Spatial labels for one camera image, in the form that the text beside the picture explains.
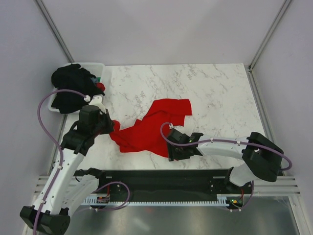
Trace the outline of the red t shirt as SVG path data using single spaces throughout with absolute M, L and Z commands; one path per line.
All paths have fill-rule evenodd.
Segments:
M 186 116 L 192 115 L 189 99 L 159 99 L 153 101 L 147 114 L 137 119 L 133 126 L 120 129 L 120 122 L 114 121 L 114 131 L 110 138 L 122 153 L 150 151 L 168 157 L 167 142 L 161 136 L 160 128 L 165 122 L 183 126 Z

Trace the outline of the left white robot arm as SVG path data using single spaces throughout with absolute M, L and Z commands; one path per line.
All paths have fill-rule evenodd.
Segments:
M 106 190 L 107 180 L 101 177 L 103 172 L 95 168 L 86 172 L 73 188 L 69 185 L 95 138 L 113 132 L 113 127 L 106 108 L 86 105 L 80 110 L 79 119 L 63 136 L 60 157 L 40 195 L 32 206 L 24 206 L 20 212 L 21 219 L 34 234 L 63 235 L 82 202 L 93 191 Z

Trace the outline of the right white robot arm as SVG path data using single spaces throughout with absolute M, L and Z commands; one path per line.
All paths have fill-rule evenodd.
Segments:
M 169 161 L 180 161 L 192 156 L 224 156 L 242 160 L 232 166 L 225 177 L 224 187 L 234 193 L 248 182 L 260 179 L 276 182 L 281 171 L 283 151 L 260 133 L 252 132 L 243 138 L 215 138 L 203 133 L 190 136 L 172 129 L 165 137 Z

